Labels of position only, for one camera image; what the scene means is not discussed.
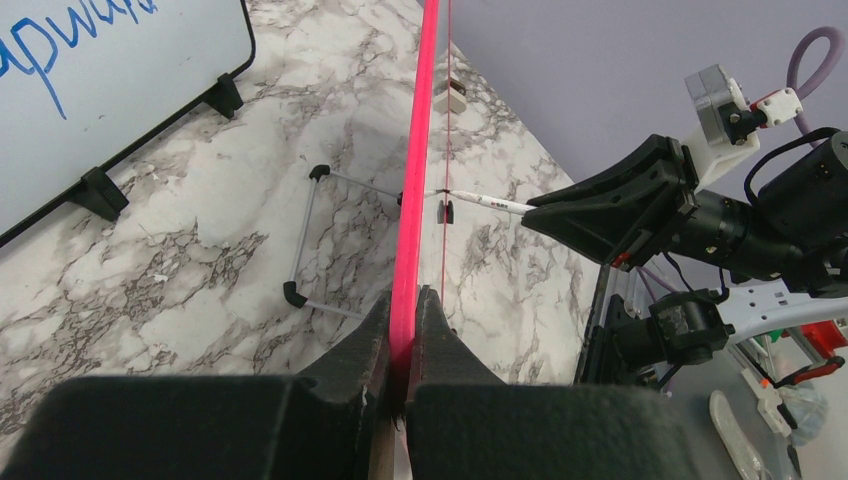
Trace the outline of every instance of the gray metal frame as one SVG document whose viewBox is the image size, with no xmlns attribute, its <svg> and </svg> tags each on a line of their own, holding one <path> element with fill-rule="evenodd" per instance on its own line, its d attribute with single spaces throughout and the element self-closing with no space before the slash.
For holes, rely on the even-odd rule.
<svg viewBox="0 0 848 480">
<path fill-rule="evenodd" d="M 331 305 L 327 305 L 324 303 L 316 302 L 310 300 L 299 293 L 297 293 L 297 273 L 300 270 L 300 260 L 303 256 L 303 247 L 306 243 L 306 233 L 309 231 L 309 219 L 312 217 L 312 206 L 315 203 L 315 192 L 318 190 L 318 182 L 321 181 L 321 177 L 323 176 L 336 177 L 341 180 L 345 180 L 350 183 L 354 183 L 361 187 L 367 188 L 369 190 L 374 190 L 375 192 L 382 193 L 383 195 L 390 196 L 395 198 L 400 204 L 402 195 L 400 193 L 392 193 L 383 188 L 377 187 L 375 185 L 371 185 L 370 183 L 365 183 L 355 178 L 348 177 L 347 175 L 334 172 L 330 170 L 329 165 L 318 165 L 310 173 L 309 178 L 311 181 L 311 185 L 309 186 L 309 199 L 306 201 L 306 211 L 303 216 L 303 225 L 300 228 L 300 238 L 297 242 L 297 253 L 295 254 L 294 265 L 292 266 L 291 274 L 289 275 L 288 284 L 293 285 L 292 291 L 286 292 L 286 300 L 293 306 L 297 308 L 303 307 L 311 307 L 318 310 L 323 310 L 325 312 L 337 313 L 339 315 L 345 315 L 352 318 L 363 319 L 364 315 L 352 312 L 350 310 L 345 310 L 342 308 L 333 307 Z"/>
</svg>

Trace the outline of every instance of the black whiteboard frame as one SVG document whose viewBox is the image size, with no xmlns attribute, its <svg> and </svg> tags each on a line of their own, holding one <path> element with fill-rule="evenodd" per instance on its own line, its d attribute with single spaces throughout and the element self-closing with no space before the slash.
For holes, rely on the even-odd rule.
<svg viewBox="0 0 848 480">
<path fill-rule="evenodd" d="M 250 35 L 250 57 L 248 57 L 247 61 L 243 65 L 237 67 L 232 72 L 220 72 L 218 75 L 229 73 L 230 76 L 236 78 L 237 76 L 241 75 L 245 70 L 247 70 L 253 64 L 253 60 L 256 58 L 256 38 L 253 35 L 253 25 L 250 24 L 250 15 L 247 12 L 247 0 L 241 0 L 241 7 L 244 11 L 244 20 L 247 24 L 247 32 Z M 180 118 L 184 117 L 188 112 L 193 110 L 194 107 L 197 107 L 201 103 L 204 103 L 206 97 L 216 87 L 217 85 L 214 85 L 208 90 L 201 93 L 197 98 L 189 102 L 183 108 L 179 109 L 175 114 L 168 117 L 164 122 L 160 123 L 155 128 L 153 128 L 153 130 L 147 132 L 141 138 L 131 143 L 128 147 L 118 152 L 117 155 L 107 160 L 106 163 L 100 165 L 100 168 L 104 171 L 108 171 L 109 169 L 111 169 L 112 167 L 132 155 L 136 150 L 138 150 L 144 144 L 156 137 L 156 135 L 159 135 L 160 133 L 165 131 L 165 129 L 176 123 Z M 79 189 L 82 188 L 82 186 L 82 182 L 76 182 L 75 184 L 71 185 L 71 187 L 69 187 L 67 190 L 60 193 L 53 200 L 47 202 L 43 207 L 39 208 L 34 213 L 30 214 L 28 217 L 18 222 L 14 227 L 10 228 L 8 231 L 3 233 L 3 235 L 0 235 L 0 248 L 11 242 L 18 235 L 24 233 L 28 228 L 38 223 L 39 220 L 46 217 L 47 214 L 58 208 L 60 205 L 69 201 L 73 197 L 74 193 L 78 192 Z"/>
</svg>

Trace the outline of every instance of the marble surface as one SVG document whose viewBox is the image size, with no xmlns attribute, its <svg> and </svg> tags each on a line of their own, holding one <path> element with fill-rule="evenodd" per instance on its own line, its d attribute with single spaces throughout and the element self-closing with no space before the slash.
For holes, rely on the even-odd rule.
<svg viewBox="0 0 848 480">
<path fill-rule="evenodd" d="M 357 326 L 291 307 L 282 285 L 314 165 L 401 188 L 421 8 L 248 5 L 257 57 L 234 120 L 199 107 L 110 171 L 131 202 L 116 224 L 66 205 L 0 250 L 0 466 L 67 378 L 293 373 Z M 453 188 L 524 199 L 567 185 L 475 75 L 463 66 Z M 506 214 L 457 207 L 451 323 L 509 381 L 569 381 L 597 270 Z M 398 216 L 392 198 L 322 180 L 299 291 L 366 312 L 391 284 Z"/>
</svg>

